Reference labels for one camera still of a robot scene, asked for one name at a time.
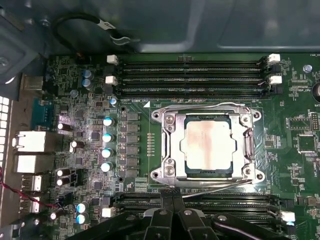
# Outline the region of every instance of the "capacitor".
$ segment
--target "capacitor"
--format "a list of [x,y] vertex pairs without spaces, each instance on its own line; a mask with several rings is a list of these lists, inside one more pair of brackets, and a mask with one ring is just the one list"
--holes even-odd
[[83,201],[76,206],[76,211],[80,214],[84,213],[89,209],[89,203],[87,201]]
[[59,169],[58,171],[56,171],[56,175],[58,177],[68,176],[68,175],[70,175],[70,173],[71,173],[71,171],[68,168]]
[[78,97],[78,95],[79,95],[79,92],[77,90],[73,89],[70,91],[70,97],[76,98]]
[[68,132],[72,131],[72,127],[69,124],[65,124],[62,122],[58,124],[57,128],[63,131],[68,131]]
[[103,125],[106,127],[112,127],[115,124],[115,120],[113,120],[111,117],[107,116],[103,120]]
[[63,178],[60,178],[56,181],[56,184],[58,186],[62,186],[62,185],[66,185],[66,184],[69,184],[70,183],[70,178],[69,177],[63,177]]
[[95,77],[94,74],[92,73],[92,71],[90,71],[90,70],[88,70],[88,69],[86,69],[86,70],[83,71],[82,76],[83,76],[85,79],[89,79],[89,80],[92,80],[92,79],[94,79],[94,77]]
[[104,172],[104,173],[109,172],[112,168],[113,168],[113,164],[112,164],[112,162],[110,162],[110,161],[104,162],[104,163],[102,163],[102,165],[101,165],[101,170],[102,170],[102,172]]
[[78,216],[76,216],[75,222],[77,224],[84,224],[88,221],[88,219],[89,219],[88,213],[83,212],[82,214],[79,214]]
[[119,106],[119,100],[118,100],[118,98],[116,98],[116,97],[113,97],[113,98],[111,98],[110,99],[110,104],[111,104],[111,106],[112,107],[117,107],[117,106]]
[[110,148],[107,148],[102,150],[101,154],[102,154],[102,157],[104,158],[110,158],[114,154],[114,151]]
[[103,136],[102,136],[102,141],[104,141],[105,143],[110,143],[112,142],[113,140],[115,139],[115,137],[110,134],[110,133],[105,133]]
[[71,147],[73,148],[83,148],[85,146],[85,143],[83,141],[72,141]]
[[94,89],[94,84],[92,83],[91,80],[89,80],[88,78],[85,78],[83,81],[82,81],[82,86],[85,87],[85,89],[91,91]]
[[59,208],[50,214],[50,219],[54,221],[65,214],[66,214],[66,211],[63,208]]

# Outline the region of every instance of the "black capacitor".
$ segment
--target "black capacitor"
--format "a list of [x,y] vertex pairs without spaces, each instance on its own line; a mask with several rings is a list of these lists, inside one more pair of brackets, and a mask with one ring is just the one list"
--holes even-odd
[[85,143],[83,141],[73,141],[71,142],[71,147],[73,148],[83,148]]
[[63,131],[68,131],[68,132],[71,132],[72,131],[72,127],[68,124],[65,124],[65,123],[59,123],[57,128],[59,130],[63,130]]
[[56,171],[56,175],[58,177],[63,177],[63,176],[68,176],[70,175],[71,171],[69,168],[63,168],[63,169],[59,169],[58,171]]
[[59,208],[50,214],[50,219],[54,221],[65,214],[66,214],[66,211],[63,208]]
[[59,178],[56,181],[56,184],[58,186],[66,185],[66,184],[69,184],[69,183],[70,183],[70,178],[69,177],[62,177],[62,178]]

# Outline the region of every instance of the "black cable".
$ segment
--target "black cable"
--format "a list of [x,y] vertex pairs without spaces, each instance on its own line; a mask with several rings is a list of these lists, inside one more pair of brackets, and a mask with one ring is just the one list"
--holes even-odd
[[[94,24],[99,24],[100,19],[96,16],[93,16],[84,12],[74,12],[74,13],[67,13],[67,14],[60,15],[57,18],[55,18],[51,23],[51,30],[52,30],[53,36],[59,41],[59,43],[65,46],[67,49],[75,52],[79,57],[83,57],[83,54],[78,50],[76,50],[75,47],[69,41],[67,41],[64,37],[62,37],[58,32],[58,27],[61,24],[63,24],[68,20],[73,20],[73,19],[86,20]],[[108,29],[108,33],[113,38],[114,37],[120,38],[122,36],[120,33],[118,33],[116,29]]]

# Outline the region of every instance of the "white-topped capacitor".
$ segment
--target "white-topped capacitor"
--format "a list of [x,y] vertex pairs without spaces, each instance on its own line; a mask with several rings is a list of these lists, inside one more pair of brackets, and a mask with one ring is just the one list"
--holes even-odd
[[102,150],[101,154],[104,158],[110,158],[114,154],[114,151],[110,148],[107,148]]
[[89,218],[88,213],[83,212],[82,214],[79,214],[78,216],[76,216],[75,222],[77,224],[84,224],[88,222],[88,218]]
[[106,127],[112,127],[115,124],[115,120],[113,120],[111,117],[105,117],[103,119],[103,125]]
[[80,214],[89,210],[89,203],[87,201],[83,201],[76,206],[76,211]]
[[105,133],[103,136],[102,136],[102,141],[104,141],[105,143],[110,143],[112,142],[113,140],[115,139],[115,137],[110,134],[110,133]]
[[104,173],[109,172],[113,168],[113,164],[110,161],[101,164],[101,171]]

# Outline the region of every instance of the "screw hole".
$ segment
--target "screw hole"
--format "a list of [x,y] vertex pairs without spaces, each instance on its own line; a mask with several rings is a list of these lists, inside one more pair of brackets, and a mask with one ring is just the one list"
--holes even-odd
[[256,178],[259,179],[259,180],[261,180],[261,179],[263,178],[263,176],[262,176],[262,174],[257,174],[257,175],[256,175]]

